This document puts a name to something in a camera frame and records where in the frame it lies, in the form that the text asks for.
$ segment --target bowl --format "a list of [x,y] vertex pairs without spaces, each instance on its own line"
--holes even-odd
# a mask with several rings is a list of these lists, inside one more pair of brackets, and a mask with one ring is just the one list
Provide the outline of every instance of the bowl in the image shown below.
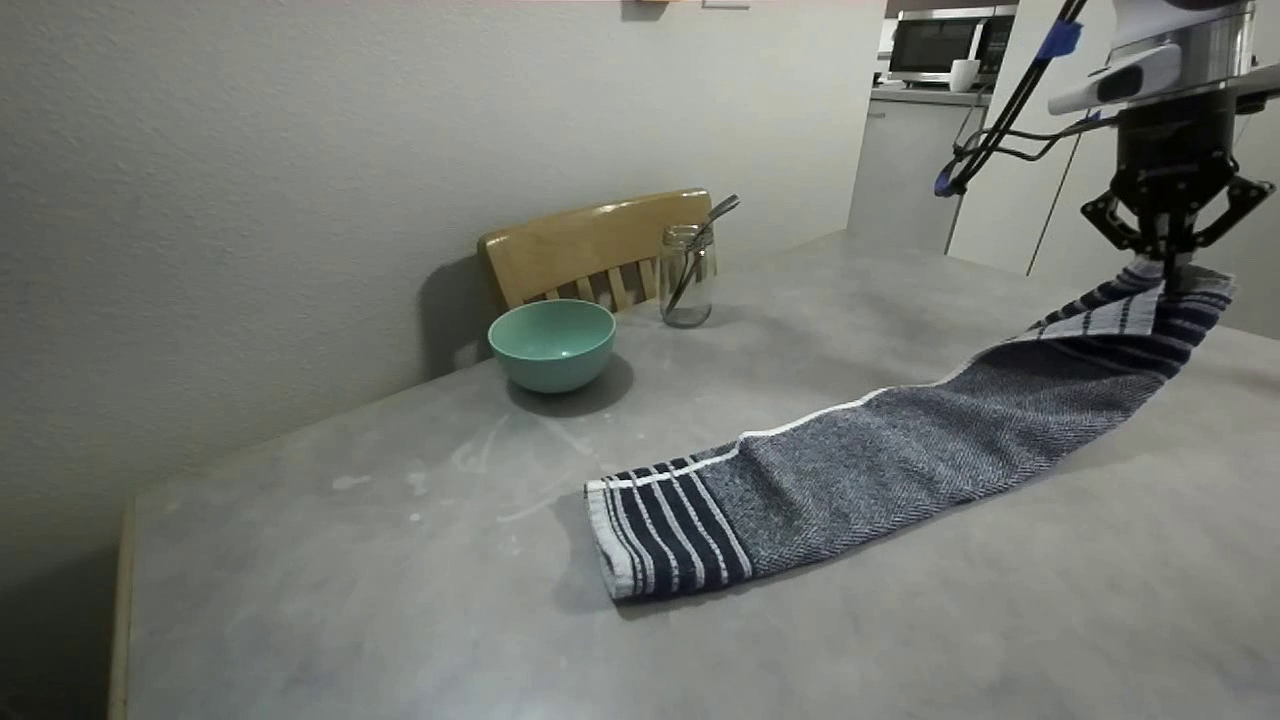
[[610,368],[612,312],[590,301],[521,302],[488,323],[488,348],[516,387],[575,390]]

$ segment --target microwave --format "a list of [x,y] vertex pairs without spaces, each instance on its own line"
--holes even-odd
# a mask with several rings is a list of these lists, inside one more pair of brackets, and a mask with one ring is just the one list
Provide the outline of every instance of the microwave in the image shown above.
[[888,79],[947,85],[952,60],[981,60],[981,89],[996,85],[1015,3],[900,12],[893,29]]

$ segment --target table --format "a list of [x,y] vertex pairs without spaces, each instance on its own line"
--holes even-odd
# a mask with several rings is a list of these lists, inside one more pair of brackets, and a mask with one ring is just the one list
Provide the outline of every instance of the table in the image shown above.
[[1277,720],[1280,345],[1229,328],[1024,493],[717,596],[606,596],[584,478],[933,385],[1060,301],[828,237],[727,266],[707,328],[623,314],[581,395],[476,364],[160,483],[117,717]]

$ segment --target gray towel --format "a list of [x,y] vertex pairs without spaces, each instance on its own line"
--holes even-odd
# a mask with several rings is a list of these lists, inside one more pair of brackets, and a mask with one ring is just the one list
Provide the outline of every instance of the gray towel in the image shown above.
[[590,483],[616,599],[684,596],[843,555],[1012,493],[1126,422],[1233,302],[1233,280],[1138,265],[933,387]]

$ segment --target wooden chair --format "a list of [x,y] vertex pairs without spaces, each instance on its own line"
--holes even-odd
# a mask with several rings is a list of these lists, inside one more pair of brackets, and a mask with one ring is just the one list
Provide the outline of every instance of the wooden chair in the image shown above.
[[481,238],[507,307],[546,294],[623,312],[656,294],[668,224],[704,224],[707,191],[659,191],[516,224]]

